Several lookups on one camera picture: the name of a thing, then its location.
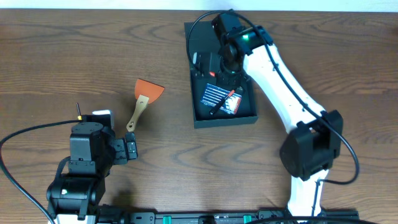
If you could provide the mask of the black red small hammer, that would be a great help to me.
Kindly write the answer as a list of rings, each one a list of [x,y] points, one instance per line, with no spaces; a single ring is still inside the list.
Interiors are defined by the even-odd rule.
[[[224,103],[226,102],[226,100],[228,98],[230,98],[234,93],[244,93],[245,90],[243,87],[239,86],[236,87],[235,89],[231,90],[222,100],[220,100],[210,111],[209,111],[209,115],[214,115],[216,114],[219,109],[224,105]]]

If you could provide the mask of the orange scraper with tan handle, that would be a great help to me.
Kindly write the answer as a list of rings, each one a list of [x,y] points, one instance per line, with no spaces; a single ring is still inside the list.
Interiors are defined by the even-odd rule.
[[[134,95],[136,97],[136,106],[133,115],[126,125],[128,132],[134,132],[139,117],[147,106],[157,100],[163,94],[165,88],[154,83],[138,79],[135,84]]]

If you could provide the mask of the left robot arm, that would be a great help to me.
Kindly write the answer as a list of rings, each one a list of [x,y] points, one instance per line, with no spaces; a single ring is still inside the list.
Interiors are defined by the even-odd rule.
[[[112,166],[137,159],[136,136],[127,132],[117,139],[112,127],[81,122],[72,127],[70,156],[58,165],[47,189],[48,212],[54,223],[127,223],[122,212],[101,211],[105,178]]]

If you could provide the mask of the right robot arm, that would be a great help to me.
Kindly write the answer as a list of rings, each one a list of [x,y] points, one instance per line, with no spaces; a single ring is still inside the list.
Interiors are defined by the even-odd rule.
[[[326,112],[307,94],[263,27],[253,23],[244,27],[244,17],[234,11],[215,14],[211,25],[221,44],[222,71],[254,80],[288,134],[280,149],[280,159],[292,176],[288,211],[295,217],[319,215],[323,184],[345,141],[343,118],[336,110]]]

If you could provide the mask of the blue precision screwdriver set case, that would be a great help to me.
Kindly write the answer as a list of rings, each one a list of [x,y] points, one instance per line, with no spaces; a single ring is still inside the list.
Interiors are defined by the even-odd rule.
[[[205,87],[204,94],[200,100],[206,106],[210,106],[211,109],[222,100],[231,90],[225,90],[221,87],[207,84]],[[227,114],[236,114],[240,103],[242,101],[243,93],[234,93],[230,98],[226,100],[224,105],[219,109]]]

